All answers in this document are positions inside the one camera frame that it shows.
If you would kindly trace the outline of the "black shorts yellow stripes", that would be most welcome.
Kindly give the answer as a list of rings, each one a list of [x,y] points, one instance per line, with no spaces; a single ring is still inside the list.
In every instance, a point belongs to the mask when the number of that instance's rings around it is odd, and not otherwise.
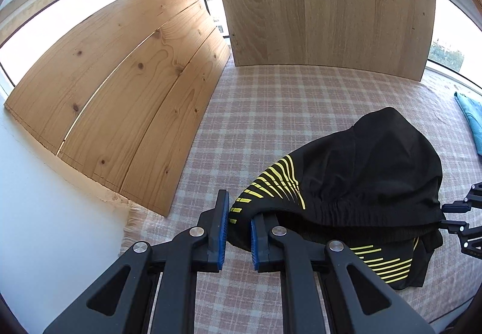
[[[252,220],[273,214],[305,240],[342,241],[390,287],[420,288],[443,243],[440,157],[396,109],[313,140],[267,167],[230,208],[228,242],[252,245]]]

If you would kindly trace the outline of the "blue garment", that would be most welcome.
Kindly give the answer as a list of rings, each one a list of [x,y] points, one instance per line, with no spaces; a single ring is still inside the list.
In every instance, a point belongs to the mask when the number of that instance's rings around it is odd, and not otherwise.
[[[472,137],[475,142],[476,152],[482,156],[482,108],[481,103],[462,93],[455,92],[454,97],[463,112]]]

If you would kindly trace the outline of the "knotty pine plank panel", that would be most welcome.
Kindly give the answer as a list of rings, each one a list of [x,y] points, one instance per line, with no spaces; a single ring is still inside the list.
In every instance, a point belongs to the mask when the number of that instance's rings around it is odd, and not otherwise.
[[[199,0],[117,0],[50,47],[5,106],[70,167],[167,215],[229,58]]]

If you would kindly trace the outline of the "pink white plaid cloth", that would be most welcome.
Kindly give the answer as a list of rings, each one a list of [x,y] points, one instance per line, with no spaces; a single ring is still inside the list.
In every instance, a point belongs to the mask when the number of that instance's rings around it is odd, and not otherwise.
[[[351,127],[387,106],[433,145],[442,162],[441,203],[464,198],[481,182],[481,157],[454,97],[481,103],[481,89],[426,69],[421,82],[353,69],[226,65],[203,115],[167,217],[130,203],[119,255],[134,242],[151,245],[196,225],[220,189],[234,202],[243,188],[286,153]],[[471,303],[481,260],[461,254],[456,235],[430,260],[422,288],[400,295],[435,332]],[[257,274],[251,254],[228,244],[220,274],[199,274],[194,333],[283,333],[278,274]]]

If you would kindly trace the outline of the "light oak wooden board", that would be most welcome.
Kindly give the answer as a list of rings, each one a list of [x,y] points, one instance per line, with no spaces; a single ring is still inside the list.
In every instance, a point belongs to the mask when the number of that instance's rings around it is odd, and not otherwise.
[[[414,81],[435,0],[222,0],[234,62],[361,69]]]

